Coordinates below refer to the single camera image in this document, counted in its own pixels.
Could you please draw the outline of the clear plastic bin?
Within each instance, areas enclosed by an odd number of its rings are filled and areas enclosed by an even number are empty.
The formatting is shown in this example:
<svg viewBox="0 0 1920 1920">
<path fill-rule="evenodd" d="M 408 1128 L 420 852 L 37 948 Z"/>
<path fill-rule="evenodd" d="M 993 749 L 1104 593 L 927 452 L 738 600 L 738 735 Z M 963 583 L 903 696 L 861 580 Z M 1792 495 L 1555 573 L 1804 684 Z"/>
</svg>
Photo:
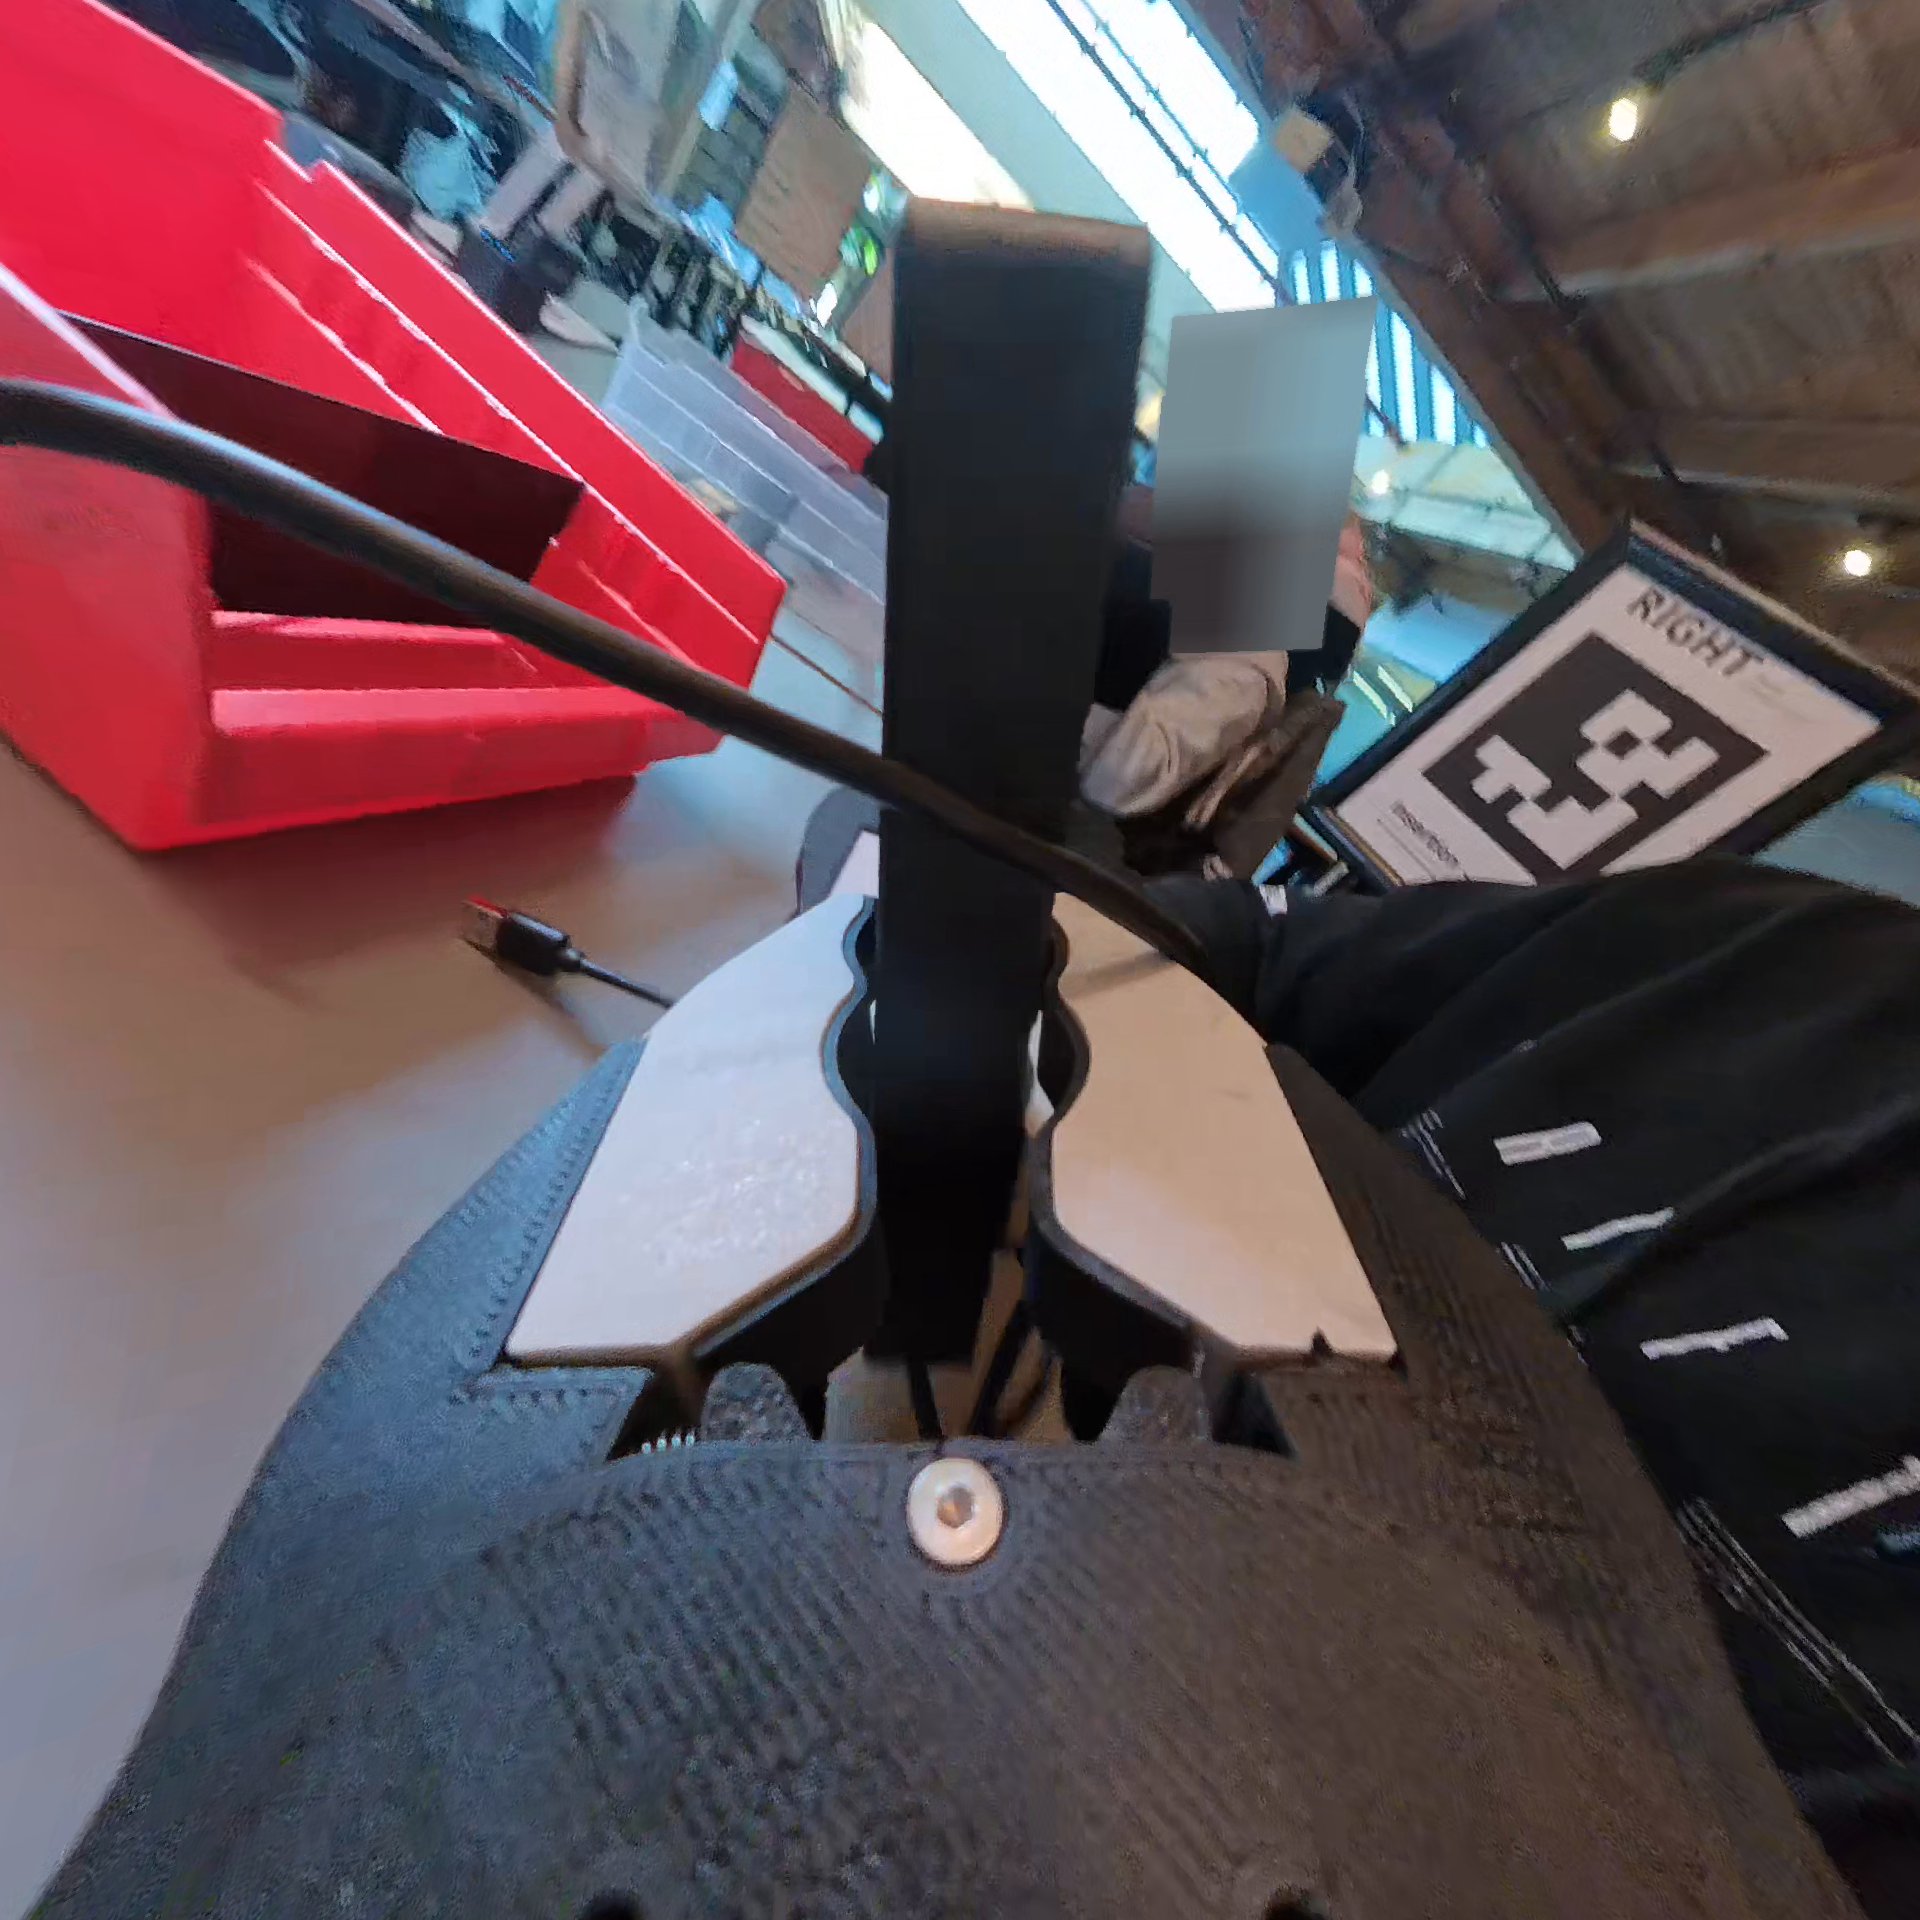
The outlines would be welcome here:
<svg viewBox="0 0 1920 1920">
<path fill-rule="evenodd" d="M 887 505 L 681 329 L 631 298 L 603 413 L 787 577 L 884 596 Z"/>
</svg>

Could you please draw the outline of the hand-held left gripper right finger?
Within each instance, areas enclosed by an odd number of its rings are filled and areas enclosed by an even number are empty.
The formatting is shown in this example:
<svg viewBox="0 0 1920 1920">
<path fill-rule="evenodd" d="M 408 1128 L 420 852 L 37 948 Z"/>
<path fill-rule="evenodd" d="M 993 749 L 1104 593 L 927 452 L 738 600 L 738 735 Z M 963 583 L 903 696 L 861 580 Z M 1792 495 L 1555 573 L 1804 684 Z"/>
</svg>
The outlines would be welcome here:
<svg viewBox="0 0 1920 1920">
<path fill-rule="evenodd" d="M 1231 1433 L 1253 1383 L 1392 1375 L 1394 1330 L 1258 1030 L 1069 895 L 1032 1039 L 1026 1308 L 1093 1434 L 1140 1373 Z"/>
</svg>

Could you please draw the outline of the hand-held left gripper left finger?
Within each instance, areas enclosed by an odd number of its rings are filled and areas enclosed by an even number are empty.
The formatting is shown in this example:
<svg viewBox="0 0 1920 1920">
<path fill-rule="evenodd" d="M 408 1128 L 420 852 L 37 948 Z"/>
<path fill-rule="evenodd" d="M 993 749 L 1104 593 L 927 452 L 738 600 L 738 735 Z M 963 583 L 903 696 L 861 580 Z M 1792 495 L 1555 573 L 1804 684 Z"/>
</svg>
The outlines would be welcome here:
<svg viewBox="0 0 1920 1920">
<path fill-rule="evenodd" d="M 652 1026 L 506 1336 L 539 1375 L 641 1368 L 698 1418 L 778 1375 L 826 1430 L 883 1309 L 874 1127 L 843 1068 L 868 1007 L 866 895 L 829 895 Z"/>
</svg>

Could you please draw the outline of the black bin divider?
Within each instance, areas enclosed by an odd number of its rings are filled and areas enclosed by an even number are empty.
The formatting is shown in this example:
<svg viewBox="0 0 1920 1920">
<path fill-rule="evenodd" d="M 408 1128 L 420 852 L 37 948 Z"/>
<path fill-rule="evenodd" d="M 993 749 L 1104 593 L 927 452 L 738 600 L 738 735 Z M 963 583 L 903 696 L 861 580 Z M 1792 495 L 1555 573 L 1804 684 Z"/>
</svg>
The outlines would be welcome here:
<svg viewBox="0 0 1920 1920">
<path fill-rule="evenodd" d="M 332 400 L 81 312 L 63 312 L 170 413 L 251 447 L 530 583 L 585 487 L 367 406 Z M 208 577 L 218 607 L 473 626 L 378 573 L 285 532 L 208 505 Z"/>
</svg>

